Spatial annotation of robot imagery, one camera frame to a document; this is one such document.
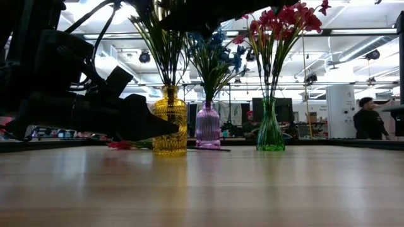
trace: person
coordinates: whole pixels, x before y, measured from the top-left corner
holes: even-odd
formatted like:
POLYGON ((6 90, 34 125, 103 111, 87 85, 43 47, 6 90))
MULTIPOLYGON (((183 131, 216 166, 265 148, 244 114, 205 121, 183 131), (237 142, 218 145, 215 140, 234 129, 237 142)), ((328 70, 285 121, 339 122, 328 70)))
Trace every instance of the person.
POLYGON ((246 139, 256 139, 260 124, 254 121, 253 111, 247 112, 247 122, 242 125, 242 131, 246 139))
POLYGON ((382 134, 390 140, 389 134, 384 128, 384 122, 379 113, 374 111, 373 98, 365 97, 359 101, 359 110, 353 117, 357 139, 382 139, 382 134))

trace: table surface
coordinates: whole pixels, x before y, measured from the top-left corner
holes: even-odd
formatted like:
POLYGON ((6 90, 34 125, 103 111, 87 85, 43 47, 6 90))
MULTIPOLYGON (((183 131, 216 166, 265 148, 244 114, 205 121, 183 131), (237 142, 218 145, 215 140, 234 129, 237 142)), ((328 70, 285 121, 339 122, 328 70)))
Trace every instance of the table surface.
POLYGON ((404 152, 0 154, 0 226, 404 226, 404 152))

